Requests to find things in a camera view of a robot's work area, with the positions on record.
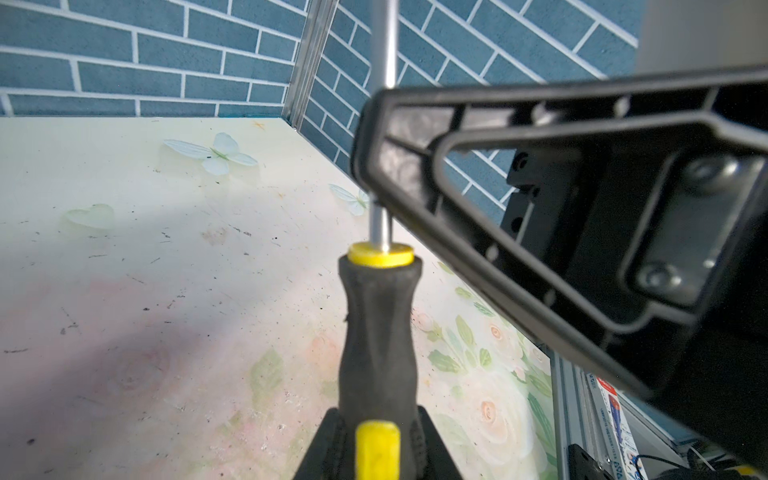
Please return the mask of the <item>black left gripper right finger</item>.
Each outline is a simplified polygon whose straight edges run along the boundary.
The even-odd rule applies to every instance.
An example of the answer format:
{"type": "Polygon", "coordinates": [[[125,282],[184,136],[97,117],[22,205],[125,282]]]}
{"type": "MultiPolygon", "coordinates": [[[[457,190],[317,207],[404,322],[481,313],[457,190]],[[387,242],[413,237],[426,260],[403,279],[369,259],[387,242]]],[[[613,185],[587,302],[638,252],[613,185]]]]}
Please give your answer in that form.
{"type": "Polygon", "coordinates": [[[418,406],[419,422],[423,431],[425,467],[421,479],[461,480],[462,475],[427,410],[418,406]]]}

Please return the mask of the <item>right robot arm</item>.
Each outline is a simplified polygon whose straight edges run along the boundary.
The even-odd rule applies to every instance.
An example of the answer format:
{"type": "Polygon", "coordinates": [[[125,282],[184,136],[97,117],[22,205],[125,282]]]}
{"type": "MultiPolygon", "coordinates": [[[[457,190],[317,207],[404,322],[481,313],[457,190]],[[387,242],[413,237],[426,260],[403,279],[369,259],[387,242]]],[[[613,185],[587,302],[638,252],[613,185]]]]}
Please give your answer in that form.
{"type": "Polygon", "coordinates": [[[767,467],[767,70],[405,88],[355,174],[558,355],[767,467]]]}

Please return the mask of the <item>black yellow screwdriver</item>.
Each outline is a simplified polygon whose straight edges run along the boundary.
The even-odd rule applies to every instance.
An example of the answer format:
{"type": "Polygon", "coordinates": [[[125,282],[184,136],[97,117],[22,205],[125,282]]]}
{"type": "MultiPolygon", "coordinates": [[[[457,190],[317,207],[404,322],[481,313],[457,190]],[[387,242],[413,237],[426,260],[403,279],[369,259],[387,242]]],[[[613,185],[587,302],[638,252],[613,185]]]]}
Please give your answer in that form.
{"type": "Polygon", "coordinates": [[[410,314],[422,262],[393,241],[389,212],[374,192],[368,196],[369,238],[339,260],[347,331],[326,472],[333,479],[420,479],[427,453],[410,314]]]}

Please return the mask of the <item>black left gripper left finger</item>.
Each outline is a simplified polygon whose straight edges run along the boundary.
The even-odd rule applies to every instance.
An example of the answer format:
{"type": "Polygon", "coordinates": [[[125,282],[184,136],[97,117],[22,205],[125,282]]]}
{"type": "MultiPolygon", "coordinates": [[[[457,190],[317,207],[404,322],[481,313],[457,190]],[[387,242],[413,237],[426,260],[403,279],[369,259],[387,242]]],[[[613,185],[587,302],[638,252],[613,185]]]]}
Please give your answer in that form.
{"type": "Polygon", "coordinates": [[[339,479],[346,443],[346,426],[337,408],[326,411],[294,480],[339,479]]]}

